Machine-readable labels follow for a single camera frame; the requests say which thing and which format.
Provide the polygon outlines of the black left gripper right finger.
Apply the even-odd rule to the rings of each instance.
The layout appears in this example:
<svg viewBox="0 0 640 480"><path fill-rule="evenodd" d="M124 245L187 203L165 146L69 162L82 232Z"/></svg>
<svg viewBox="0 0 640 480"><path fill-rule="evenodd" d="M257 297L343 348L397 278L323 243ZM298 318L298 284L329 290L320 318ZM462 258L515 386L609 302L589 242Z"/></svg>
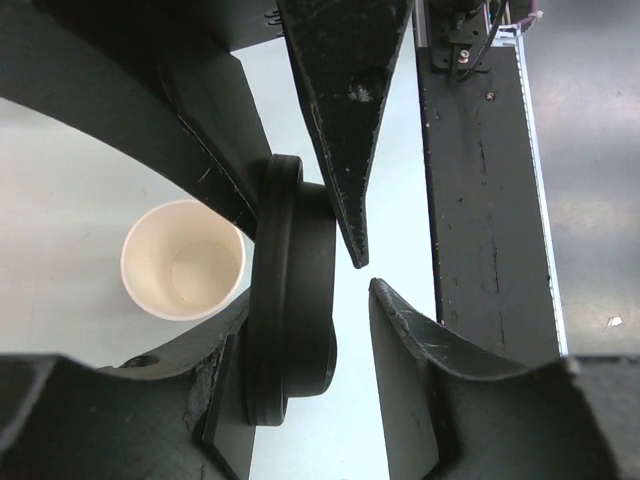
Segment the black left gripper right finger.
<svg viewBox="0 0 640 480"><path fill-rule="evenodd" d="M639 360L527 367L416 311L384 280L369 318L393 479L635 479Z"/></svg>

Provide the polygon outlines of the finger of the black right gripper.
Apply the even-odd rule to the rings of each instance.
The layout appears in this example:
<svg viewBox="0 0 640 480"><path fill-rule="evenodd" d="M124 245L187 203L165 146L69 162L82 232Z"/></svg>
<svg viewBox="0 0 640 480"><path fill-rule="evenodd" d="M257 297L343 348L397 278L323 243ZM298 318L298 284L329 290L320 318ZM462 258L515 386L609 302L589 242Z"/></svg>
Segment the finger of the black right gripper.
<svg viewBox="0 0 640 480"><path fill-rule="evenodd" d="M369 263L366 192L409 1L280 1L299 104L356 268Z"/></svg>
<svg viewBox="0 0 640 480"><path fill-rule="evenodd" d="M1 94L256 233L271 150L240 61L156 1L5 1Z"/></svg>

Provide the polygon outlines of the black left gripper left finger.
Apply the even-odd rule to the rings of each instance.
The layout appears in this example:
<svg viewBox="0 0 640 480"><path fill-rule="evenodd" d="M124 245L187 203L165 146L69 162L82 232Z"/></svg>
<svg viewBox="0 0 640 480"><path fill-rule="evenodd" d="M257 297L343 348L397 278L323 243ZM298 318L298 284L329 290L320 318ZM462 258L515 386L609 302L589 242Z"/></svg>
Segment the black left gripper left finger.
<svg viewBox="0 0 640 480"><path fill-rule="evenodd" d="M249 297L118 368L1 358L5 479L245 479Z"/></svg>

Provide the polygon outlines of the single black cup lid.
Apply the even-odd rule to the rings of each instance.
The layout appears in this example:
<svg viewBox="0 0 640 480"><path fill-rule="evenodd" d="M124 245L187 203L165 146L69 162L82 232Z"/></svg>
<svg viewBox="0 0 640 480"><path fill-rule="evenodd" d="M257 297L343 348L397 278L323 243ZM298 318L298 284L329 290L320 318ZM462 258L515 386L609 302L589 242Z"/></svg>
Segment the single black cup lid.
<svg viewBox="0 0 640 480"><path fill-rule="evenodd" d="M301 159L273 156L259 208L245 336L253 425L281 425L289 399L319 396L331 385L336 227L326 188L304 181Z"/></svg>

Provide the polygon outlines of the single brown paper cup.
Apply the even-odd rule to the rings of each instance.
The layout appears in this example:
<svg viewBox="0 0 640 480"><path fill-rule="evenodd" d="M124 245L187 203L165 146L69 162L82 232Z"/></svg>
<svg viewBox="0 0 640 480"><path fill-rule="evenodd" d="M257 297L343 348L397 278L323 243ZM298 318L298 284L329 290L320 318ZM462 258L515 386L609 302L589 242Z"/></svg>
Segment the single brown paper cup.
<svg viewBox="0 0 640 480"><path fill-rule="evenodd" d="M243 234L193 199L159 205L131 227L120 274L132 301L168 321L210 318L231 301L246 265Z"/></svg>

